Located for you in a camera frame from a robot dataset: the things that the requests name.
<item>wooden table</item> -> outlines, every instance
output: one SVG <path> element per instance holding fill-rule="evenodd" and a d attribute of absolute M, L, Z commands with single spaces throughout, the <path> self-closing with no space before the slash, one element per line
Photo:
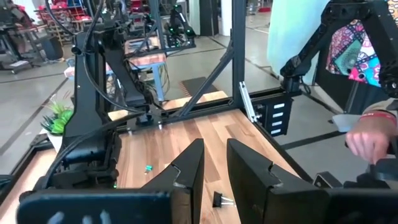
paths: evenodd
<path fill-rule="evenodd" d="M 223 91 L 217 91 L 203 95 L 200 101 L 225 97 Z M 180 107 L 188 100 L 189 98 L 173 100 L 168 102 L 165 107 L 167 109 Z M 116 119 L 125 114 L 125 111 L 117 111 L 111 113 L 110 117 Z M 120 188 L 142 187 L 168 166 L 194 139 L 203 138 L 205 140 L 205 181 L 201 223 L 240 223 L 236 207 L 212 208 L 214 191 L 233 198 L 226 163 L 226 141 L 228 138 L 236 138 L 277 165 L 297 175 L 240 110 L 168 124 L 162 130 L 148 129 L 133 134 L 122 134 L 120 137 L 123 142 L 117 165 L 120 173 L 118 178 L 118 187 Z M 54 158 L 54 150 L 36 154 L 17 181 L 16 186 L 0 206 L 0 224 L 15 223 L 19 195 L 32 189 L 37 179 L 45 174 Z M 146 165 L 153 166 L 153 170 L 145 175 Z"/>
<path fill-rule="evenodd" d="M 124 52 L 126 54 L 133 53 L 135 49 L 130 49 L 129 44 L 130 42 L 136 42 L 140 41 L 143 39 L 134 39 L 134 40 L 128 40 L 126 43 L 124 43 Z M 149 37 L 150 40 L 150 46 L 149 47 L 158 47 L 160 48 L 160 42 L 158 37 Z M 166 61 L 166 54 L 165 53 L 159 53 L 159 54 L 150 54 L 146 55 L 143 57 L 132 57 L 129 58 L 129 62 L 132 63 L 135 66 L 144 66 L 144 65 L 152 65 L 156 63 L 164 63 Z"/>

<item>wire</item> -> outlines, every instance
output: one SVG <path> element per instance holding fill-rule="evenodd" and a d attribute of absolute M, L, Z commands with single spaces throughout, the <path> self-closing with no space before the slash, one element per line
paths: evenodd
<path fill-rule="evenodd" d="M 300 77 L 300 83 L 301 83 L 301 85 L 303 85 L 304 91 L 307 94 L 311 95 L 311 88 L 303 81 L 303 77 Z"/>
<path fill-rule="evenodd" d="M 55 23 L 58 24 L 58 26 L 65 31 L 68 35 L 73 36 L 75 35 L 74 33 L 70 32 L 70 30 L 68 30 L 54 15 L 54 13 L 52 12 L 52 9 L 50 7 L 50 3 L 48 0 L 45 0 L 45 8 L 47 10 L 47 12 L 49 12 L 51 18 L 54 20 Z"/>
<path fill-rule="evenodd" d="M 130 108 L 128 106 L 124 106 L 119 104 L 118 102 L 114 101 L 112 98 L 109 97 L 109 95 L 107 93 L 105 93 L 99 86 L 98 84 L 95 82 L 93 76 L 91 75 L 90 70 L 88 69 L 88 55 L 90 54 L 89 51 L 87 51 L 87 46 L 88 46 L 88 42 L 90 41 L 90 37 L 93 34 L 95 25 L 98 21 L 98 19 L 100 18 L 100 14 L 102 11 L 102 7 L 103 7 L 103 3 L 104 0 L 100 0 L 99 2 L 99 6 L 97 11 L 95 12 L 93 21 L 90 24 L 90 27 L 87 30 L 87 35 L 85 37 L 85 43 L 83 45 L 83 56 L 84 56 L 84 60 L 83 60 L 83 64 L 84 64 L 84 68 L 85 68 L 85 72 L 86 72 L 86 76 L 88 78 L 88 80 L 90 81 L 90 83 L 93 85 L 93 87 L 95 88 L 95 90 L 108 102 L 110 102 L 113 106 L 116 106 L 118 108 L 124 109 L 126 111 L 130 111 L 133 113 L 145 113 L 145 111 L 141 111 L 141 110 L 135 110 L 134 108 Z"/>
<path fill-rule="evenodd" d="M 165 84 L 167 84 L 166 90 L 164 91 L 164 94 L 166 95 L 169 92 L 170 88 L 171 88 L 170 76 L 169 76 L 169 71 L 167 69 L 167 64 L 166 63 L 164 64 L 164 70 L 165 70 L 165 78 L 164 78 L 164 80 L 165 80 Z"/>
<path fill-rule="evenodd" d="M 69 155 L 75 148 L 81 144 L 83 141 L 86 141 L 87 139 L 96 136 L 99 133 L 103 133 L 105 131 L 109 131 L 110 129 L 117 128 L 120 124 L 123 124 L 124 122 L 137 118 L 141 114 L 129 114 L 123 118 L 117 119 L 115 121 L 108 122 L 104 125 L 102 125 L 100 128 L 89 132 L 87 134 L 84 134 L 82 136 L 77 137 L 71 144 L 69 144 L 68 147 L 66 147 L 62 152 L 58 153 L 57 157 L 55 160 L 52 162 L 50 168 L 48 169 L 47 173 L 45 174 L 42 182 L 42 189 L 46 189 L 49 186 L 51 177 L 57 170 L 57 168 L 61 165 L 63 159 Z"/>

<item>patterned fabric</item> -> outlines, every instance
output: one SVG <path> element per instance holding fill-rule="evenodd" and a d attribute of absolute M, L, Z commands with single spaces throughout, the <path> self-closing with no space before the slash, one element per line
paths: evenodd
<path fill-rule="evenodd" d="M 398 25 L 398 0 L 389 0 L 389 10 Z M 359 20 L 333 34 L 326 69 L 349 79 L 379 85 L 380 61 Z"/>

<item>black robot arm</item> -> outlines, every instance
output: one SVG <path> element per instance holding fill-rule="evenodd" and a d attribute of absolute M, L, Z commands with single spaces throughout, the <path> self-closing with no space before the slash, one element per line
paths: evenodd
<path fill-rule="evenodd" d="M 361 20 L 377 54 L 381 69 L 379 80 L 383 90 L 398 98 L 398 28 L 384 0 L 330 1 L 322 12 L 321 25 L 298 55 L 280 70 L 287 91 L 299 91 L 300 77 L 311 67 L 311 59 L 329 43 L 332 35 L 354 19 Z"/>
<path fill-rule="evenodd" d="M 178 40 L 184 42 L 182 36 L 188 40 L 188 44 L 195 43 L 196 33 L 189 25 L 187 19 L 182 13 L 182 6 L 175 5 L 170 12 L 170 22 L 165 24 L 168 35 L 168 43 L 170 46 L 179 47 Z"/>

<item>person's arm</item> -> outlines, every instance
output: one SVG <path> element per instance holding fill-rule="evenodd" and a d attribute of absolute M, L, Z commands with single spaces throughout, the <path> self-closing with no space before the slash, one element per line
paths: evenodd
<path fill-rule="evenodd" d="M 363 114 L 367 114 L 373 111 L 380 111 L 380 112 L 386 112 L 394 115 L 396 118 L 398 117 L 398 112 L 397 111 L 389 111 L 387 110 L 387 107 L 394 101 L 393 98 L 389 98 L 388 100 L 385 101 L 380 101 L 378 103 L 375 103 L 368 108 L 365 109 Z"/>
<path fill-rule="evenodd" d="M 387 155 L 391 137 L 398 135 L 397 112 L 387 110 L 393 101 L 390 98 L 366 108 L 346 135 L 346 143 L 353 154 L 371 164 Z"/>

